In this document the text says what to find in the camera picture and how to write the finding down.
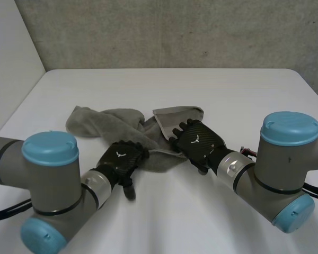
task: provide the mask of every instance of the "gray towel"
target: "gray towel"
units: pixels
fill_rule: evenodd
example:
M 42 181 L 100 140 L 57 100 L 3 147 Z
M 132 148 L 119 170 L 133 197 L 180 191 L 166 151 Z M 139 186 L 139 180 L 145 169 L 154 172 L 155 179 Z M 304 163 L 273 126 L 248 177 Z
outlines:
M 188 118 L 202 120 L 204 112 L 199 107 L 182 106 L 153 113 L 154 116 L 145 121 L 140 111 L 130 108 L 98 112 L 76 106 L 66 122 L 66 130 L 78 137 L 102 137 L 108 145 L 120 140 L 139 142 L 150 152 L 141 169 L 164 172 L 186 160 L 182 153 L 173 151 L 168 142 L 172 130 Z

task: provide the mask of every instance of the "robotic hand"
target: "robotic hand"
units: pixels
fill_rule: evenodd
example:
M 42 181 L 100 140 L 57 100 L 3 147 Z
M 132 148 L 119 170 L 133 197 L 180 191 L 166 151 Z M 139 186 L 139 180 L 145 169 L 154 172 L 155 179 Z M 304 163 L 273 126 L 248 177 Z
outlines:
M 314 210 L 318 188 L 305 182 L 318 169 L 318 121 L 296 112 L 274 112 L 264 119 L 257 162 L 227 149 L 202 122 L 180 123 L 170 141 L 202 175 L 211 168 L 238 196 L 281 231 L 300 228 Z
M 0 184 L 31 194 L 31 199 L 0 211 L 0 220 L 33 206 L 21 239 L 35 254 L 57 254 L 102 208 L 116 184 L 135 199 L 131 175 L 145 158 L 148 151 L 141 144 L 120 141 L 81 176 L 77 141 L 69 133 L 41 132 L 25 141 L 0 137 Z
M 226 148 L 219 135 L 199 120 L 188 119 L 187 124 L 180 123 L 179 127 L 182 131 L 173 129 L 177 139 L 171 137 L 170 141 L 175 149 L 189 158 L 201 175 L 207 174 L 208 169 L 215 164 L 215 159 L 222 159 L 224 155 L 232 152 Z
M 99 160 L 98 167 L 111 167 L 111 173 L 116 175 L 117 182 L 123 187 L 126 198 L 134 200 L 136 194 L 131 175 L 140 161 L 145 158 L 149 158 L 149 153 L 140 143 L 120 141 L 109 147 Z

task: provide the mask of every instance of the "logo on hand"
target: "logo on hand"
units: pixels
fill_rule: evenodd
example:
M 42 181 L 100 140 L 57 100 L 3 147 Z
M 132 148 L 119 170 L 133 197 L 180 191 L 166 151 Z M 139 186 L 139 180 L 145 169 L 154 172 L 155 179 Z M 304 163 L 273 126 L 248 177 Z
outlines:
M 118 158 L 119 158 L 119 157 L 122 157 L 122 156 L 125 156 L 125 155 L 126 155 L 125 153 L 124 153 L 123 155 L 121 155 L 120 153 L 117 152 Z
M 197 135 L 197 139 L 195 141 L 192 141 L 191 143 L 199 143 L 199 135 Z

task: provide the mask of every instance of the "gray concrete wall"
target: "gray concrete wall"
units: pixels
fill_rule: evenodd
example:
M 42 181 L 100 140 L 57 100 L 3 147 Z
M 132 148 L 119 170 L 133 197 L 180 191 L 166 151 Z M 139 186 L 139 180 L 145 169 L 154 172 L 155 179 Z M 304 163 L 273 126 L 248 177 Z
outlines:
M 318 93 L 318 0 L 15 0 L 47 70 L 290 68 Z

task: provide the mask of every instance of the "white wall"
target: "white wall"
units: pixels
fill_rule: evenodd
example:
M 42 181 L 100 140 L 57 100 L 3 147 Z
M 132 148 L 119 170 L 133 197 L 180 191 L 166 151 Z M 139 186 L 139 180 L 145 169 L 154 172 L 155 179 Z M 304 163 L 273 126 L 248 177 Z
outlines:
M 45 69 L 13 0 L 0 0 L 0 128 Z

